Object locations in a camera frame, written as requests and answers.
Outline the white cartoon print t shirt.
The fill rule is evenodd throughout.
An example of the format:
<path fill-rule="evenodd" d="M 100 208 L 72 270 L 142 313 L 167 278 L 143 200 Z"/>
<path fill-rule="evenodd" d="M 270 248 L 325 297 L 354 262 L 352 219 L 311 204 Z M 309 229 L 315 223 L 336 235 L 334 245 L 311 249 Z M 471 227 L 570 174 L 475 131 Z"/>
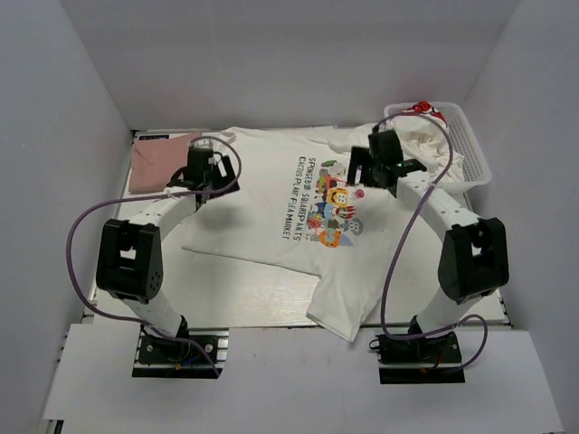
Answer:
<path fill-rule="evenodd" d="M 346 185 L 348 158 L 276 131 L 231 127 L 240 188 L 203 205 L 182 246 L 314 275 L 310 320 L 353 342 L 382 295 L 404 216 L 384 190 Z"/>

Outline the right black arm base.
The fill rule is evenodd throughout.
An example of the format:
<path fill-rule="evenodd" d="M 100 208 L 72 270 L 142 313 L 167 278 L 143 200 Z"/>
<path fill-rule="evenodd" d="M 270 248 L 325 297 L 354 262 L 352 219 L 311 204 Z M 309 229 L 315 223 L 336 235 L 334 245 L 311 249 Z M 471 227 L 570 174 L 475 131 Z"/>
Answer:
<path fill-rule="evenodd" d="M 403 341 L 381 334 L 370 341 L 368 348 L 377 354 L 382 385 L 465 383 L 462 354 L 453 332 Z"/>

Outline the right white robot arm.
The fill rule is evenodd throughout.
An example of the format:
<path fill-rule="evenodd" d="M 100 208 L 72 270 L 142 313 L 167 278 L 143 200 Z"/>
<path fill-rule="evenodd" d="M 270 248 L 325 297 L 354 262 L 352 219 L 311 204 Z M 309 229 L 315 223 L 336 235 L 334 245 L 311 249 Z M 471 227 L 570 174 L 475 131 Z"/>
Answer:
<path fill-rule="evenodd" d="M 409 351 L 415 358 L 430 360 L 441 350 L 441 337 L 450 334 L 482 298 L 508 283 L 505 225 L 498 218 L 484 219 L 461 207 L 431 179 L 420 162 L 403 160 L 398 151 L 379 155 L 368 148 L 354 146 L 346 183 L 352 185 L 356 180 L 367 187 L 385 189 L 413 210 L 386 274 L 382 323 L 394 267 L 413 224 L 423 219 L 441 240 L 439 287 L 424 310 L 413 319 L 417 332 L 388 336 L 392 340 L 409 341 Z"/>

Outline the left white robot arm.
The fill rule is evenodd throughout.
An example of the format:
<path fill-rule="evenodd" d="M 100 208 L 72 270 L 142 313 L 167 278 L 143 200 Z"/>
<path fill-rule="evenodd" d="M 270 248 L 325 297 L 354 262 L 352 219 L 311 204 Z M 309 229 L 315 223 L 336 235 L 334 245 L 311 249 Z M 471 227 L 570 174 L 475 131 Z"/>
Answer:
<path fill-rule="evenodd" d="M 96 285 L 120 300 L 136 319 L 161 337 L 160 350 L 180 361 L 191 350 L 184 318 L 162 290 L 162 241 L 207 201 L 240 190 L 231 158 L 211 150 L 193 150 L 186 166 L 170 178 L 166 191 L 127 220 L 105 222 L 100 241 Z"/>

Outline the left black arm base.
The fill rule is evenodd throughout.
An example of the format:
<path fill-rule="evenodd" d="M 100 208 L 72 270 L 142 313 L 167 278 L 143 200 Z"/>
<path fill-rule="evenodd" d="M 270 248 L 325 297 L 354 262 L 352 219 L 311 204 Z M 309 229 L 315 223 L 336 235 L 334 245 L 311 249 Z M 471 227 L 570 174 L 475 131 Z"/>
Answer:
<path fill-rule="evenodd" d="M 226 331 L 190 334 L 221 372 L 227 356 L 229 335 Z M 164 340 L 148 332 L 141 332 L 133 363 L 134 378 L 203 379 L 215 380 L 212 366 L 201 352 L 190 344 Z"/>

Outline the white red print t shirt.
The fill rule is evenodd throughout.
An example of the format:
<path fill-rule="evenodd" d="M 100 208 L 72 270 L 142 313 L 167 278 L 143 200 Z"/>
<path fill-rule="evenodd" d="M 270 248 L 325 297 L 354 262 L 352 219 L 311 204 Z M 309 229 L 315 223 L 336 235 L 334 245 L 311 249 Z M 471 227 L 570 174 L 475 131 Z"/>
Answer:
<path fill-rule="evenodd" d="M 399 137 L 404 156 L 420 161 L 432 179 L 449 163 L 449 144 L 443 134 L 450 134 L 448 123 L 430 102 L 414 103 L 403 109 L 401 116 L 390 119 L 386 125 Z"/>

